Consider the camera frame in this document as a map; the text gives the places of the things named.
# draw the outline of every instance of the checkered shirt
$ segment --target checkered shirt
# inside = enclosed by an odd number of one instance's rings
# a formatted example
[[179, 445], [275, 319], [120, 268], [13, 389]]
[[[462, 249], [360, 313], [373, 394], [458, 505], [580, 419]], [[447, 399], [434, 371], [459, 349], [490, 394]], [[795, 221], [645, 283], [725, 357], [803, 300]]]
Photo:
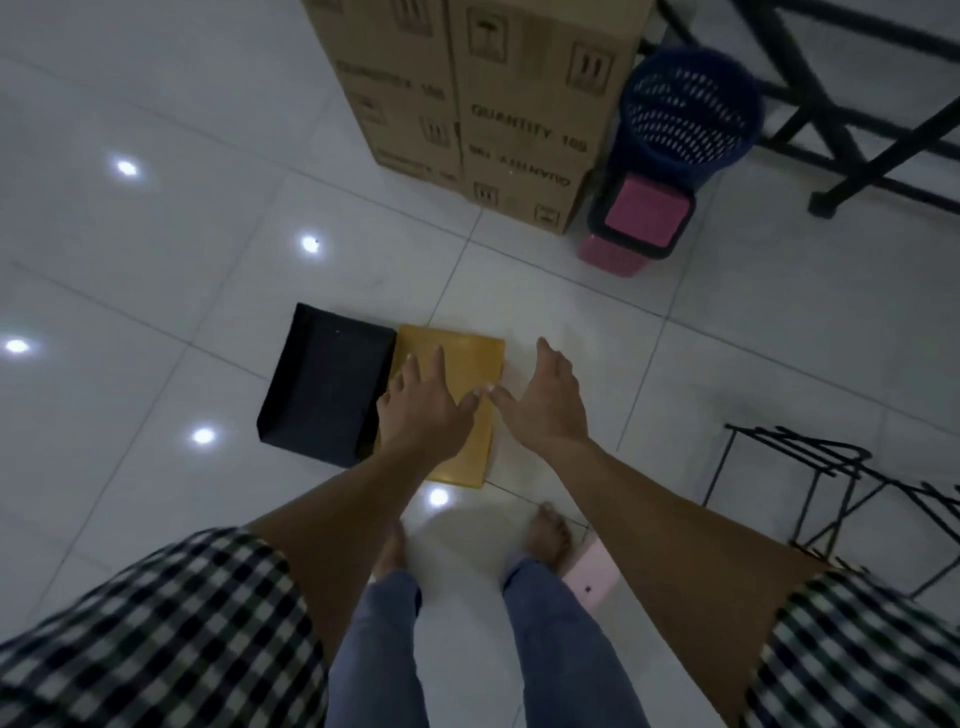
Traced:
[[870, 576], [829, 571], [777, 613], [741, 718], [755, 726], [960, 726], [960, 637]]
[[0, 645], [0, 726], [318, 726], [323, 651], [286, 563], [240, 528], [148, 556]]
[[[957, 633], [860, 574], [778, 611], [741, 719], [960, 725]], [[0, 728], [301, 728], [326, 713], [323, 653], [282, 557], [243, 529], [148, 556], [0, 645]]]

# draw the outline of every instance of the blue jeans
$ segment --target blue jeans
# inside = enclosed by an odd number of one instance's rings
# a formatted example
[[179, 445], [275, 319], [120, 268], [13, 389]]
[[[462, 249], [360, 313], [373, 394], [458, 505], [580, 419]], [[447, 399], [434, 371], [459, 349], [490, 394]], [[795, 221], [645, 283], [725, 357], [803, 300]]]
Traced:
[[[553, 571], [518, 554], [503, 599], [528, 728], [648, 728], [610, 641]], [[330, 670], [327, 728], [427, 728], [414, 662], [419, 610], [420, 587], [407, 571], [367, 587]]]

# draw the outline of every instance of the blue plastic basket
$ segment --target blue plastic basket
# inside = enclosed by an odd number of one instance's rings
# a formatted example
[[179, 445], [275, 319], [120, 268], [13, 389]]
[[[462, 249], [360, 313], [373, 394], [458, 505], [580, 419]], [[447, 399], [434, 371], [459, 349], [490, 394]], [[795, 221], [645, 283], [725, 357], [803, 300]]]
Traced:
[[762, 97], [738, 62], [706, 48], [661, 49], [624, 86], [611, 165], [696, 189], [747, 154], [762, 126]]

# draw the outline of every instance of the forearm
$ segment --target forearm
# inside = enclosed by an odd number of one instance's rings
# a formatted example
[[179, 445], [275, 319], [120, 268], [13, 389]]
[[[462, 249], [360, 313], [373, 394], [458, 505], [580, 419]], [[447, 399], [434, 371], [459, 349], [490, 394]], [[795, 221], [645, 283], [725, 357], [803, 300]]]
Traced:
[[730, 726], [787, 597], [824, 570], [676, 496], [593, 443], [547, 460], [660, 634]]
[[384, 448], [250, 524], [290, 565], [328, 665], [391, 523], [432, 468], [416, 448]]

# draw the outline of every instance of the black bag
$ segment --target black bag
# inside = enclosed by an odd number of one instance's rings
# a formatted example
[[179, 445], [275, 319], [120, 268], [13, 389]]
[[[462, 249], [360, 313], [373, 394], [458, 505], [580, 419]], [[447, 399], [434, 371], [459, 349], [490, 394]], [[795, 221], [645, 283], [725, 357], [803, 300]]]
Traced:
[[368, 457], [396, 331], [298, 303], [267, 398], [260, 442], [349, 468]]

